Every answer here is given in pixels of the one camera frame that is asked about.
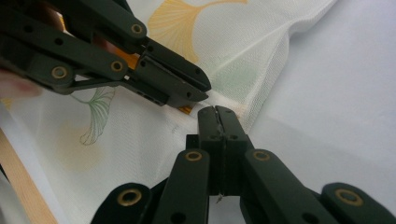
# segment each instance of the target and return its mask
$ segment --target yellow ginkgo leaf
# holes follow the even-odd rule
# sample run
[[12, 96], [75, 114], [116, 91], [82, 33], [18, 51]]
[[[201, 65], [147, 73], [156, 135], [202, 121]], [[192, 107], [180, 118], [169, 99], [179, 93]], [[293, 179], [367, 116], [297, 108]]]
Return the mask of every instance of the yellow ginkgo leaf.
[[220, 0], [195, 7], [183, 0], [165, 0], [148, 20], [150, 37], [196, 63], [198, 56], [192, 46], [192, 31], [201, 10], [220, 3], [246, 2], [247, 0]]
[[5, 105], [6, 106], [6, 109], [10, 109], [11, 108], [11, 105], [12, 105], [12, 100], [11, 99], [1, 99], [0, 100], [1, 101], [1, 103], [3, 103], [3, 105]]

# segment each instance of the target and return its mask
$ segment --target green leaf outline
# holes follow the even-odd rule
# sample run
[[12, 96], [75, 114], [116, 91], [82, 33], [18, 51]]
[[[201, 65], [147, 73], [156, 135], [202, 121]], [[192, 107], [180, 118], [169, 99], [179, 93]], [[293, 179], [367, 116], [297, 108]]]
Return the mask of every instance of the green leaf outline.
[[100, 87], [89, 101], [83, 101], [71, 95], [78, 102], [88, 105], [91, 110], [90, 128], [80, 138], [79, 142], [84, 146], [90, 146], [96, 142], [106, 126], [110, 104], [116, 94], [115, 88]]

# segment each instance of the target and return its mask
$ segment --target white fabric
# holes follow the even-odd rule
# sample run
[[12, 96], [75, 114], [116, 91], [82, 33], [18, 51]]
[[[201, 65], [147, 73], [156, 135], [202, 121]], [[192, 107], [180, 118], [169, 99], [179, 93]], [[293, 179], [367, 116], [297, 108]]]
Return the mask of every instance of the white fabric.
[[290, 40], [249, 134], [309, 188], [354, 185], [396, 216], [396, 2], [339, 1]]
[[29, 219], [6, 177], [0, 173], [0, 224], [28, 224]]
[[[129, 2], [136, 17], [148, 24], [163, 1]], [[89, 223], [118, 185], [152, 187], [166, 178], [186, 134], [196, 133], [195, 114], [203, 106], [230, 107], [249, 130], [286, 62], [290, 35], [315, 24], [335, 1], [218, 2], [203, 8], [194, 22], [196, 63], [208, 74], [213, 91], [189, 116], [123, 88], [80, 91], [73, 97], [44, 92], [13, 102], [10, 113], [19, 134], [31, 139], [35, 168], [42, 169], [46, 180], [30, 174], [44, 185], [40, 189], [50, 189], [42, 193], [52, 200], [61, 223]], [[188, 3], [198, 7], [204, 1]]]

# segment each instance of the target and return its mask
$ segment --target screw hole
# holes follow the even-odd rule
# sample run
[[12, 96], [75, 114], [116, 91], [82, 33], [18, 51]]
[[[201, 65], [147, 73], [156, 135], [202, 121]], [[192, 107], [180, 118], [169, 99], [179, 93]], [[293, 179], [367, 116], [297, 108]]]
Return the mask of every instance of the screw hole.
[[111, 70], [114, 72], [119, 72], [122, 70], [122, 63], [119, 61], [115, 61], [111, 64]]
[[126, 189], [117, 198], [122, 206], [131, 206], [138, 203], [142, 199], [142, 193], [138, 189]]
[[186, 154], [186, 159], [188, 161], [199, 161], [202, 158], [202, 154], [197, 151], [191, 151]]
[[270, 160], [270, 155], [263, 151], [255, 151], [253, 152], [253, 157], [258, 161], [268, 161]]
[[142, 31], [143, 28], [139, 24], [132, 25], [132, 32], [134, 32], [135, 34], [140, 34], [142, 33]]
[[303, 220], [309, 224], [319, 224], [319, 219], [316, 216], [309, 213], [303, 214]]
[[55, 39], [55, 44], [61, 46], [64, 43], [64, 41], [61, 38], [56, 38]]
[[364, 204], [361, 196], [349, 189], [337, 189], [335, 191], [335, 196], [341, 200], [341, 202], [349, 205], [362, 206]]
[[174, 224], [181, 224], [184, 223], [186, 221], [186, 215], [182, 214], [182, 213], [174, 213], [171, 216], [171, 221]]
[[57, 66], [52, 69], [51, 74], [57, 79], [64, 78], [67, 76], [67, 70], [65, 67]]

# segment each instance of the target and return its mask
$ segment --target orange component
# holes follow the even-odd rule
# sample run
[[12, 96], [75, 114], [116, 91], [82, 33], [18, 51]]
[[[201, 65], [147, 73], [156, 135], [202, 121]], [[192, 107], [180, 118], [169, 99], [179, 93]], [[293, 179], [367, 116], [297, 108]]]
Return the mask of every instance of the orange component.
[[192, 111], [192, 107], [190, 107], [189, 105], [185, 105], [185, 106], [179, 107], [178, 110], [185, 113], [186, 115], [189, 115]]
[[128, 63], [130, 68], [136, 68], [137, 60], [139, 60], [139, 56], [137, 54], [127, 54], [121, 49], [116, 49], [115, 52]]

